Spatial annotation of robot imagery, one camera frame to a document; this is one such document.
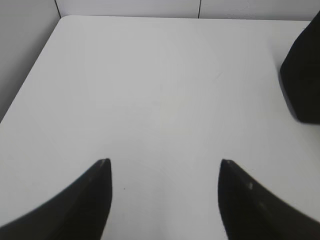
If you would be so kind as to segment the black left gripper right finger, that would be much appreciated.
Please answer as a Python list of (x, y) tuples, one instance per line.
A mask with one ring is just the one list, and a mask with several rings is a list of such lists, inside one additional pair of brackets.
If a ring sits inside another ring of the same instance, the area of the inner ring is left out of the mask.
[(320, 223), (293, 208), (232, 160), (223, 159), (217, 201), (230, 240), (318, 240)]

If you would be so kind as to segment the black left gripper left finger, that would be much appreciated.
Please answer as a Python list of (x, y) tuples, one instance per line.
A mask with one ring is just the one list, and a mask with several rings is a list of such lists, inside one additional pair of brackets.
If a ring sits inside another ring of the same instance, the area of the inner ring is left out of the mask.
[(112, 203), (110, 159), (95, 162), (59, 194), (0, 228), (2, 240), (99, 240)]

